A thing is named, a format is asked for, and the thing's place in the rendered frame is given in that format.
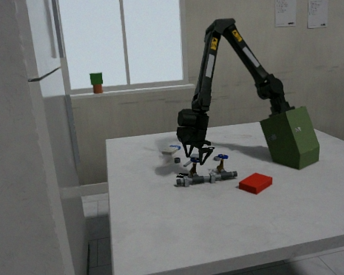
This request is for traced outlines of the grey pipe manifold with two blue valves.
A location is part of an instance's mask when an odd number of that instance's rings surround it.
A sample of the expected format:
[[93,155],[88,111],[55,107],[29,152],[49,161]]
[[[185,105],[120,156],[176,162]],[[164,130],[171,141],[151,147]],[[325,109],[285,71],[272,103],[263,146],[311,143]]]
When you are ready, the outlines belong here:
[[182,180],[177,179],[176,180],[177,185],[181,185],[183,183],[185,187],[189,187],[189,183],[198,183],[198,182],[203,182],[204,180],[209,180],[210,183],[215,183],[215,179],[218,179],[218,178],[223,179],[223,178],[229,178],[229,177],[237,177],[237,171],[227,172],[223,168],[224,159],[228,159],[229,156],[219,154],[218,157],[221,158],[220,165],[217,166],[217,170],[220,172],[220,174],[214,174],[213,172],[210,172],[209,176],[199,176],[196,172],[196,165],[197,163],[200,162],[200,160],[199,158],[192,157],[190,158],[190,160],[194,162],[193,167],[192,167],[192,172],[191,172],[192,178],[188,178],[187,176],[184,176]]

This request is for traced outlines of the red flat block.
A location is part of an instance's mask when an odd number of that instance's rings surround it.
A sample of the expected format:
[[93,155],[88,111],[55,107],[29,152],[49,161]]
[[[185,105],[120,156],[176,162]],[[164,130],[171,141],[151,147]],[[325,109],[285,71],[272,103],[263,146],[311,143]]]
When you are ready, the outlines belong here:
[[254,173],[239,182],[239,189],[257,195],[271,184],[272,177]]

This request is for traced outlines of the black square tag with white marking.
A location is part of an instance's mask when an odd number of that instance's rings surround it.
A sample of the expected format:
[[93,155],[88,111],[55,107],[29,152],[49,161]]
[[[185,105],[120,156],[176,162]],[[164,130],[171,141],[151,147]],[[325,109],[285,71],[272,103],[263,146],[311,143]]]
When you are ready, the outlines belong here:
[[[193,164],[192,164],[192,167],[193,167]],[[190,174],[192,172],[192,167],[191,167],[191,170],[190,170]],[[184,176],[187,176],[188,174],[183,174],[183,173],[180,173],[177,177],[180,177],[180,178],[183,178]],[[188,177],[188,176],[187,176]]]

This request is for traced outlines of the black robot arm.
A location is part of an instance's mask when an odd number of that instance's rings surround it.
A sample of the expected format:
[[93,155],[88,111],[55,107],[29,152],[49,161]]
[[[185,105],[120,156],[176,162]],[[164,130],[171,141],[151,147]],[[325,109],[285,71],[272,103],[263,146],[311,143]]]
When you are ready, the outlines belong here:
[[209,116],[206,112],[209,111],[212,99],[212,78],[217,58],[217,49],[222,34],[252,75],[259,98],[263,100],[270,99],[272,105],[270,110],[272,114],[269,117],[295,109],[294,106],[290,107],[289,102],[284,98],[285,94],[281,80],[264,70],[238,32],[235,22],[233,18],[216,19],[206,29],[204,38],[205,47],[198,84],[192,98],[192,108],[182,109],[178,113],[178,125],[183,127],[177,128],[176,135],[181,143],[185,143],[188,139],[203,142],[205,130],[202,129],[207,129],[209,122]]

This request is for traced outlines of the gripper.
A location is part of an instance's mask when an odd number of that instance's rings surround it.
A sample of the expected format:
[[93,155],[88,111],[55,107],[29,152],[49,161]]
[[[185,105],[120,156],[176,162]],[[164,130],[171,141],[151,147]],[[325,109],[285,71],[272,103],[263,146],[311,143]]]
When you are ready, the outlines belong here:
[[[202,129],[202,130],[205,130],[204,137],[203,137],[203,142],[196,142],[194,140],[188,139],[185,143],[182,143],[184,151],[185,151],[185,154],[186,154],[186,157],[190,156],[190,154],[192,153],[192,150],[193,150],[194,147],[198,149],[199,160],[200,160],[200,165],[201,166],[205,163],[206,159],[210,156],[210,154],[213,153],[213,149],[210,149],[210,148],[207,148],[207,147],[206,148],[202,148],[204,144],[206,144],[207,146],[211,146],[211,142],[205,140],[205,138],[206,138],[206,130],[207,129]],[[186,145],[190,145],[189,153],[187,151]],[[205,156],[204,159],[203,159],[203,153],[206,153],[206,156]],[[202,162],[202,159],[203,159],[203,162]]]

